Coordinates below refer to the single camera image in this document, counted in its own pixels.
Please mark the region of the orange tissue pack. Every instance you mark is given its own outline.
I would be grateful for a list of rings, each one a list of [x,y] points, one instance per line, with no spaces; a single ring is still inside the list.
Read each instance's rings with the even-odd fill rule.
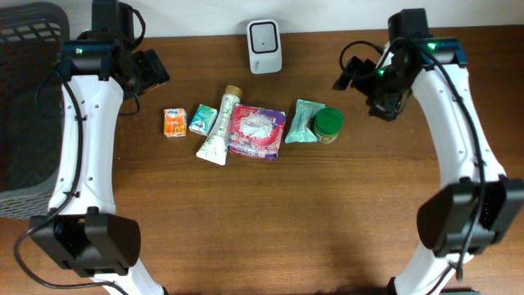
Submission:
[[[183,108],[164,109],[164,136],[167,138],[185,137],[187,133],[187,114]]]

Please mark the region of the green lid jar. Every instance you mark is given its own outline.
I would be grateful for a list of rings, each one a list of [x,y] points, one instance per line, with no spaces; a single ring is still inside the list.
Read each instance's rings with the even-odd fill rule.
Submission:
[[[342,113],[333,107],[325,107],[314,119],[314,134],[320,143],[332,143],[344,124]]]

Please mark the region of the teal tissue pack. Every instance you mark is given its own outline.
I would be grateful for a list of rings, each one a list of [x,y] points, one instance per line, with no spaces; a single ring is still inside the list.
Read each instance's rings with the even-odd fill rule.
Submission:
[[[189,124],[189,130],[193,133],[207,136],[218,116],[218,111],[213,107],[200,104],[196,113]]]

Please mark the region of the green wet wipes pack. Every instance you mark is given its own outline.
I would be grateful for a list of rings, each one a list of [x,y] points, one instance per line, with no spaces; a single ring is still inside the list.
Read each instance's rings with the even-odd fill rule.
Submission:
[[[310,125],[324,107],[325,105],[322,103],[298,99],[296,102],[296,113],[285,137],[285,143],[316,142],[317,137]]]

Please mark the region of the white tube with cork cap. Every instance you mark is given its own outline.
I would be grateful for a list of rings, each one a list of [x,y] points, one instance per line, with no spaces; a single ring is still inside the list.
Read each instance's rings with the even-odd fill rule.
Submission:
[[[219,114],[205,142],[196,156],[220,166],[226,164],[228,154],[229,125],[234,108],[240,103],[242,90],[234,85],[227,85],[222,96]]]

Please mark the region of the red purple tissue pack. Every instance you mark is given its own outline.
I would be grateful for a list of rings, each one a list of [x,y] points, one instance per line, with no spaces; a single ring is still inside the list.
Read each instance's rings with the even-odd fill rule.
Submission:
[[[275,160],[285,122],[284,111],[238,104],[233,111],[228,150],[246,157]]]

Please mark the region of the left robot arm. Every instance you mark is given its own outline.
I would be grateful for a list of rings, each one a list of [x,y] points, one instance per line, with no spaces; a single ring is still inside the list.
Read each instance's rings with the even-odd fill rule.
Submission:
[[[123,102],[169,80],[156,52],[140,50],[138,20],[129,4],[96,1],[91,29],[62,45],[54,68],[65,107],[58,177],[47,212],[31,217],[26,234],[83,288],[112,294],[165,293],[140,261],[138,223],[115,213],[112,186]]]

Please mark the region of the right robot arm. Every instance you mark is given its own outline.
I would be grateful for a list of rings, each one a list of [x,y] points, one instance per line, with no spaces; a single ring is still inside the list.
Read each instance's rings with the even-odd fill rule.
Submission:
[[[440,169],[440,191],[418,209],[420,239],[386,294],[445,294],[463,267],[499,243],[523,206],[523,182],[510,179],[487,142],[469,87],[468,61],[456,38],[436,38],[422,8],[388,20],[379,61],[340,64],[334,89],[366,97],[369,115],[392,121],[409,97],[427,120]]]

